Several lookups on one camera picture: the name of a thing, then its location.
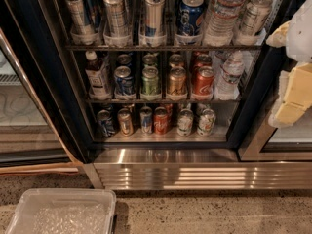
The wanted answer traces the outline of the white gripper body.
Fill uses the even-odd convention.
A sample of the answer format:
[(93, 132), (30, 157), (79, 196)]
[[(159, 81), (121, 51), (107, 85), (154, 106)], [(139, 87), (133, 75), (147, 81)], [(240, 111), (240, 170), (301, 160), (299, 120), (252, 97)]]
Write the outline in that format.
[(286, 52), (297, 62), (312, 61), (312, 0), (305, 0), (292, 16), (286, 36)]

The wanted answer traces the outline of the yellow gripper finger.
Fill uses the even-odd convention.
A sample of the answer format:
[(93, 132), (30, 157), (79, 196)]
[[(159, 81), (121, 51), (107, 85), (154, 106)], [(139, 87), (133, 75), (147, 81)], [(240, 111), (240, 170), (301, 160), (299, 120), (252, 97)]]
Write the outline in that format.
[(293, 125), (312, 106), (312, 64), (300, 62), (291, 72), (279, 77), (278, 98), (268, 123), (275, 128)]
[(289, 25), (289, 21), (281, 24), (272, 34), (268, 36), (266, 44), (274, 48), (286, 47)]

